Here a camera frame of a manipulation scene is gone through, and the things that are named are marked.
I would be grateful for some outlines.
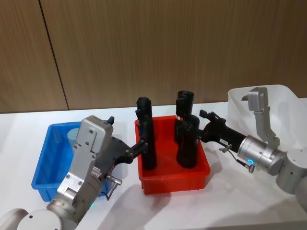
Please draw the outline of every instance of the red plastic bin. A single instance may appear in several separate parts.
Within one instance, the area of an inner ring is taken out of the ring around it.
[[[139,141],[138,120],[134,124]],[[144,194],[203,189],[210,167],[201,142],[198,142],[197,165],[192,169],[183,168],[176,160],[178,145],[174,140],[175,116],[153,117],[153,125],[157,166],[153,170],[144,170],[142,156],[138,157],[139,179]]]

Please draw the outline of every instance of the black bottle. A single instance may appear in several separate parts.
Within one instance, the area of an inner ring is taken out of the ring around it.
[[[182,138],[177,153],[177,162],[184,168],[194,168],[197,164],[197,143],[200,120],[187,115],[182,122]]]
[[[152,102],[147,97],[140,97],[136,104],[137,110],[135,113],[139,120],[140,138],[148,143],[147,151],[142,153],[142,167],[143,169],[151,170],[157,166]]]
[[[184,117],[191,115],[193,108],[194,93],[179,91],[176,100],[175,141],[180,144],[182,137],[182,122]]]

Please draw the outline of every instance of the wooden wall panel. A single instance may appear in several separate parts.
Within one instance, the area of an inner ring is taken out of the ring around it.
[[[307,96],[307,1],[42,0],[71,109],[226,101],[284,84]]]
[[[0,113],[64,109],[38,0],[0,0]]]

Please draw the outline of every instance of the gray cylinder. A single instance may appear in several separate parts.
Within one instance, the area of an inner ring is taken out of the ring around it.
[[[285,152],[269,148],[265,142],[247,136],[239,147],[238,157],[247,162],[254,162],[270,175],[277,175],[283,163]]]
[[[307,153],[300,149],[292,149],[287,152],[276,183],[283,191],[295,194],[296,188],[306,175]]]
[[[84,181],[73,205],[66,202],[62,194],[57,194],[47,209],[54,212],[62,221],[72,221],[77,226],[100,194],[102,183],[104,181],[100,182],[96,177],[90,176],[89,180]]]
[[[76,138],[78,135],[78,131],[79,131],[79,128],[73,128],[67,133],[67,138],[68,138],[68,141],[71,147],[73,147],[73,145],[77,143]]]

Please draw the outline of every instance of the white plastic bin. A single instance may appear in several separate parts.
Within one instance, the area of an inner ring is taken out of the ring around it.
[[[228,92],[227,125],[245,135],[259,138],[253,111],[242,101],[253,87]],[[280,150],[307,147],[307,107],[283,85],[263,85],[268,89],[271,128],[280,139]]]

